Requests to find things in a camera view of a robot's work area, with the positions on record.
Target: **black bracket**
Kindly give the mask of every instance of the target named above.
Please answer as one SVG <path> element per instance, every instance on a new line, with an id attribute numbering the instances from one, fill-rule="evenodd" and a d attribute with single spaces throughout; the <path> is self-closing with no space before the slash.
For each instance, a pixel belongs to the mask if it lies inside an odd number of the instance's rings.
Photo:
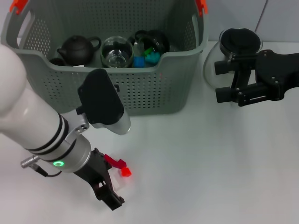
<path id="1" fill-rule="evenodd" d="M 77 114 L 85 113 L 92 125 L 117 123 L 124 114 L 124 106 L 117 94 L 119 90 L 119 85 L 112 84 L 106 70 L 91 71 L 78 88 L 82 105 L 77 108 Z"/>
<path id="2" fill-rule="evenodd" d="M 110 168 L 111 165 L 106 162 L 104 155 L 95 148 L 88 162 L 74 174 L 88 182 L 97 199 L 102 200 L 111 210 L 114 210 L 121 207 L 125 200 L 113 191 L 108 173 Z"/>

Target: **teapot lid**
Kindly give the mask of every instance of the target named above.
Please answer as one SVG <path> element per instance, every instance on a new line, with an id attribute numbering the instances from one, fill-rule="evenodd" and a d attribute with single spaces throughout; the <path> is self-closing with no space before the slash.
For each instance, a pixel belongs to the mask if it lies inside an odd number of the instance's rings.
<path id="1" fill-rule="evenodd" d="M 226 55 L 254 54 L 261 48 L 261 39 L 253 31 L 241 29 L 228 29 L 220 35 L 221 51 Z"/>
<path id="2" fill-rule="evenodd" d="M 82 50 L 86 48 L 88 43 L 89 41 L 85 37 L 75 35 L 67 39 L 62 48 L 67 50 Z"/>

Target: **glass cup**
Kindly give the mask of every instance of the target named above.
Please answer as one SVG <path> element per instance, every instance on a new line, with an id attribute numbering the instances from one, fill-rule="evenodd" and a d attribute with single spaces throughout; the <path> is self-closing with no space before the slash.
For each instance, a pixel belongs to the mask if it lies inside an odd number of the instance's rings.
<path id="1" fill-rule="evenodd" d="M 106 68 L 130 68 L 133 64 L 135 39 L 112 36 L 104 41 L 101 48 L 101 61 Z"/>

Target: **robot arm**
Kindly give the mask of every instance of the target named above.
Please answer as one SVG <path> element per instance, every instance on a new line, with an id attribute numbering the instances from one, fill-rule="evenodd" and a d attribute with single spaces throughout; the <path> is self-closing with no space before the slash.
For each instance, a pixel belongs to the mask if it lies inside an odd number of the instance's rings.
<path id="1" fill-rule="evenodd" d="M 256 83 L 248 85 L 251 70 L 256 70 Z M 230 87 L 216 89 L 218 103 L 233 101 L 245 106 L 282 100 L 286 91 L 299 87 L 299 53 L 280 55 L 262 50 L 258 54 L 233 56 L 228 61 L 215 62 L 215 71 L 217 75 L 235 71 Z"/>
<path id="2" fill-rule="evenodd" d="M 78 89 L 82 105 L 59 114 L 32 90 L 26 88 L 26 70 L 19 57 L 0 45 L 0 133 L 33 154 L 21 163 L 47 176 L 36 162 L 41 159 L 62 172 L 75 173 L 87 181 L 96 197 L 112 210 L 124 200 L 111 184 L 110 164 L 97 149 L 91 150 L 82 132 L 91 123 L 116 134 L 126 134 L 131 122 L 108 74 L 103 69 L 89 73 Z"/>

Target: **perforated basket wall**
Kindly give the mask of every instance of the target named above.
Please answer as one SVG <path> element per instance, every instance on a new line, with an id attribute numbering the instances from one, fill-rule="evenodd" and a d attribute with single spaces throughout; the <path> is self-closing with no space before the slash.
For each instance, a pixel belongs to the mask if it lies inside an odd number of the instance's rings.
<path id="1" fill-rule="evenodd" d="M 129 115 L 167 114 L 186 102 L 195 66 L 207 42 L 207 15 L 199 16 L 194 0 L 29 0 L 19 15 L 9 13 L 1 43 L 20 56 L 33 89 L 58 112 L 80 106 L 77 88 L 86 75 L 101 67 L 99 52 L 91 67 L 55 66 L 49 59 L 72 35 L 129 37 L 140 29 L 165 32 L 179 52 L 164 54 L 157 66 L 106 69 L 119 85 Z M 20 45 L 16 38 L 30 13 Z"/>

